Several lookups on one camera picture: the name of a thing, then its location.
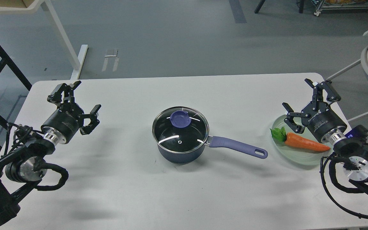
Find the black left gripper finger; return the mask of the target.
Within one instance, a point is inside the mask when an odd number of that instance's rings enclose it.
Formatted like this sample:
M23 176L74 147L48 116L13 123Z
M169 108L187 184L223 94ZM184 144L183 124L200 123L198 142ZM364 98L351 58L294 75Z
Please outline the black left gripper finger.
M79 123L79 131L82 135L90 134L100 123L98 120L98 111L101 108L101 104L97 104L88 114L80 114L77 116L77 121ZM89 119L88 125L83 125L84 120Z
M76 106L74 90L81 84L80 80L75 81L72 84L58 84L55 89L47 96L47 101L61 108L67 106L74 108Z

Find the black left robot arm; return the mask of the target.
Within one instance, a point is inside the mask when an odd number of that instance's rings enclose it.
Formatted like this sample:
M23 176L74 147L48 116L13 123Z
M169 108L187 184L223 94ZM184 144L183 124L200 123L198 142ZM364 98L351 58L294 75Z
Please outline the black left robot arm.
M8 123L6 141L12 127L16 127L11 149L5 148L0 158L0 226L19 213L19 202L32 190L55 191L69 178L67 170L47 163L45 156L52 154L58 144L67 144L80 131L90 134L99 124L96 105L85 114L75 102L74 91L80 80L57 85L47 101L57 109L42 124L41 130L30 126Z

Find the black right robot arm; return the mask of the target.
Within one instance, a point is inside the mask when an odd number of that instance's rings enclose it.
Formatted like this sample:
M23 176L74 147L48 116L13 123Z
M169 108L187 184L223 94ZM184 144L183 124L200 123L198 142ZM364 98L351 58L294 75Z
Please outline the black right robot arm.
M347 194L368 195L368 130L358 125L344 134L347 124L331 109L331 104L341 100L331 81L312 82L305 79L312 88L311 101L300 112L295 112L288 103L285 123L295 133L302 134L307 128L319 143L330 143L333 152L321 158L320 175L323 189L329 199L341 210L360 219L368 215L351 211L340 205L330 194L325 179L325 168L331 183Z

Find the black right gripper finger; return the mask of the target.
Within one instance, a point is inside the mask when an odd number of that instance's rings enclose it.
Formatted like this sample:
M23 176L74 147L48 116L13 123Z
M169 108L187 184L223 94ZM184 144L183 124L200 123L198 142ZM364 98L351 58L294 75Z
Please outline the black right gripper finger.
M301 109L301 112L295 112L288 103L283 102L282 106L286 109L285 123L297 134L302 134L305 127L308 126L308 110L307 107ZM295 122L295 118L301 118L301 125Z
M341 101L341 96L334 89L330 80L319 83L306 78L305 82L313 89L313 96L309 103L312 109L320 109L322 106L329 107L332 103Z

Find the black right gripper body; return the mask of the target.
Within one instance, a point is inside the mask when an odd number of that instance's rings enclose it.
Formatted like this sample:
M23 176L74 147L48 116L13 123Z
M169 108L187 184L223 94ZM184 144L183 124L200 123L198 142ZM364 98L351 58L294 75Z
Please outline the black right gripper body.
M347 124L331 109L330 105L325 102L317 102L317 107L309 103L302 110L307 117L301 119L302 125L307 127L313 134L315 139L324 143L324 136L331 130L337 129L344 132L347 129Z

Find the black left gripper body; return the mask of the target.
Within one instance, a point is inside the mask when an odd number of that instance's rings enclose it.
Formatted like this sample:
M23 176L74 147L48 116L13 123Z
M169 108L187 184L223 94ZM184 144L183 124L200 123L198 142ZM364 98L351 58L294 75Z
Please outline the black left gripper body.
M83 124L69 111L57 109L42 124L41 131L45 134L51 131L57 135L60 144L67 144Z

